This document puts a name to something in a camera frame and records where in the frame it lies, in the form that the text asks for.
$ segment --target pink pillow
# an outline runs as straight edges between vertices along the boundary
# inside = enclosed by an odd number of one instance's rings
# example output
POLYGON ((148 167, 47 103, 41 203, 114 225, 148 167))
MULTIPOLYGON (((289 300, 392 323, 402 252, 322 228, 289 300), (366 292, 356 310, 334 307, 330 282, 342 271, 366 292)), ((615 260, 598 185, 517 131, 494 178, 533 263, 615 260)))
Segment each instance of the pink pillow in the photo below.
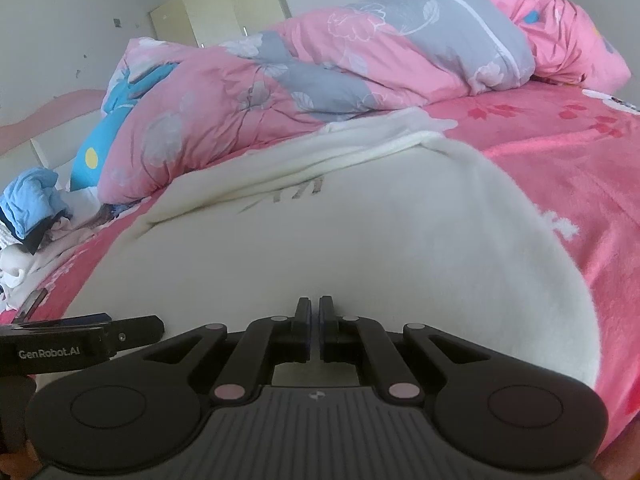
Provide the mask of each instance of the pink pillow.
POLYGON ((622 56, 585 10, 569 0, 491 0, 522 30, 549 82, 613 94, 631 78, 622 56))

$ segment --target pink bedsheet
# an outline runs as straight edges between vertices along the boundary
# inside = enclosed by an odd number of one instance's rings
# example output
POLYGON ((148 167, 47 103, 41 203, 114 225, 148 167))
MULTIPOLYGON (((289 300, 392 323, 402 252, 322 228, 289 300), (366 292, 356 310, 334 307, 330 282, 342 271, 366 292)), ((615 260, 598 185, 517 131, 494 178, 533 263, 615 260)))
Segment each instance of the pink bedsheet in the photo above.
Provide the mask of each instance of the pink bedsheet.
MULTIPOLYGON (((456 120, 447 135, 511 175, 590 286, 602 348, 596 390, 609 410, 608 445, 640 411, 640 112, 593 92, 542 83, 426 109, 456 120)), ((156 199, 89 240, 45 280, 50 293, 35 319, 62 316, 118 234, 156 199)))

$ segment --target white fleece blanket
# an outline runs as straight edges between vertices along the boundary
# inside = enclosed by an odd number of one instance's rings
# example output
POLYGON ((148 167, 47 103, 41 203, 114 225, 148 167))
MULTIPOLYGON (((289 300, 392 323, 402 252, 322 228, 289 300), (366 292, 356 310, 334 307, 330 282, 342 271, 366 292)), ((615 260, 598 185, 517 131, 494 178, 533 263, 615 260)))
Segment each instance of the white fleece blanket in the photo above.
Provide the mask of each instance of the white fleece blanket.
POLYGON ((580 272, 510 177, 434 131, 452 122, 412 109, 331 124, 182 176, 66 314, 157 314, 172 336, 328 294, 388 330, 427 323, 593 386, 580 272))

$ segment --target cream wardrobe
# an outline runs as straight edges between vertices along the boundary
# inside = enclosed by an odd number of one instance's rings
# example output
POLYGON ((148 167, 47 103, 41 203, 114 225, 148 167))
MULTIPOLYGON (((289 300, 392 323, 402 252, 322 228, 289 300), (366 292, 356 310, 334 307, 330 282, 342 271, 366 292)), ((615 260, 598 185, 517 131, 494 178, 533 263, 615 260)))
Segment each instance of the cream wardrobe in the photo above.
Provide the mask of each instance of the cream wardrobe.
POLYGON ((212 46, 290 18, 285 0, 167 0, 151 12, 158 40, 212 46))

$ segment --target pile of clothes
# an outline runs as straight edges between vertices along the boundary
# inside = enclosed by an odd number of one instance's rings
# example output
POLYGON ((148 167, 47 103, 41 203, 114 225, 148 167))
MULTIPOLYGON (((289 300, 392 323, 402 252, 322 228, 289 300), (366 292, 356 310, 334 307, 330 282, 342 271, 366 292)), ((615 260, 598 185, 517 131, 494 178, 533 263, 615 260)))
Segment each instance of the pile of clothes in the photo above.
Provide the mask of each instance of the pile of clothes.
POLYGON ((58 174, 32 168, 0 194, 0 311, 18 310, 76 247, 125 209, 103 205, 97 189, 56 189, 58 174))

